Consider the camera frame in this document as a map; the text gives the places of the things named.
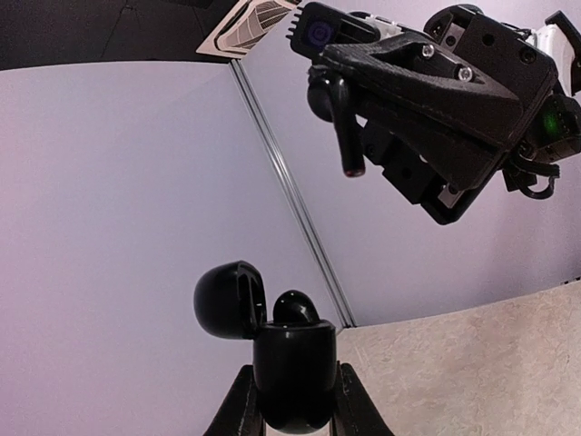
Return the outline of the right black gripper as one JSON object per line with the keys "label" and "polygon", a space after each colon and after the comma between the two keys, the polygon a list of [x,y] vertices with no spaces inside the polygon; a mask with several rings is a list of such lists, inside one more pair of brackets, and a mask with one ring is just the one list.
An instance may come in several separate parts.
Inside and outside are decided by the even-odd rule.
{"label": "right black gripper", "polygon": [[322,68],[351,86],[365,155],[438,223],[455,222],[497,171],[510,190],[536,183],[512,158],[533,159],[524,137],[558,81],[524,32],[453,5],[422,34],[327,45]]}

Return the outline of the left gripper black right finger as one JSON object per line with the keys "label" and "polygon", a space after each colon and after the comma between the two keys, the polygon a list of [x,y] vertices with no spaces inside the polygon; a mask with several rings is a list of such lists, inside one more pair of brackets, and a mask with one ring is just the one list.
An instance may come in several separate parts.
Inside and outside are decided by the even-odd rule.
{"label": "left gripper black right finger", "polygon": [[335,436],[393,436],[349,363],[338,363],[334,399]]}

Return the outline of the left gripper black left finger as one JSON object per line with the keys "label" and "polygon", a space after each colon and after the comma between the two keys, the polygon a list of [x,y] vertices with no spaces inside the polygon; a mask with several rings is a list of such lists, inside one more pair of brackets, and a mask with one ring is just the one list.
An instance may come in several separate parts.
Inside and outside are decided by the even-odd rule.
{"label": "left gripper black left finger", "polygon": [[234,379],[206,436],[264,436],[265,421],[258,405],[253,367],[243,365]]}

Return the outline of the black round disc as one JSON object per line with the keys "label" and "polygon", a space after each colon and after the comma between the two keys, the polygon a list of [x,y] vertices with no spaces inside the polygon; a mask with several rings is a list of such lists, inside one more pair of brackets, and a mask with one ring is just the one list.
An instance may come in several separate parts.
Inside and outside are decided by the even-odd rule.
{"label": "black round disc", "polygon": [[253,367],[265,430],[302,435],[330,422],[337,378],[331,322],[274,323],[261,274],[245,261],[206,272],[196,283],[193,309],[210,335],[252,343],[252,362],[246,365]]}

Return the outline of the small black earbud piece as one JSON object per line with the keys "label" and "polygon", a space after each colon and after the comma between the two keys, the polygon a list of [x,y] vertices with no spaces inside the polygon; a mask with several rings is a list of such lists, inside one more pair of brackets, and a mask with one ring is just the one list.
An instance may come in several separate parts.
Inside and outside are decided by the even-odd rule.
{"label": "small black earbud piece", "polygon": [[289,290],[274,303],[273,322],[278,324],[311,324],[320,316],[311,298],[304,292]]}

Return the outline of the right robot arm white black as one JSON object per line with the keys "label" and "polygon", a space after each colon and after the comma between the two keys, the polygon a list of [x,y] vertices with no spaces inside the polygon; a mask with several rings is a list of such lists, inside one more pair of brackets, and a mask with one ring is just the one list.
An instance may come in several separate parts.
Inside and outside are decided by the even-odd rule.
{"label": "right robot arm white black", "polygon": [[451,5],[416,30],[366,13],[312,8],[308,102],[335,129],[342,170],[366,163],[441,225],[496,173],[534,200],[580,152],[580,35],[562,13],[538,30]]}

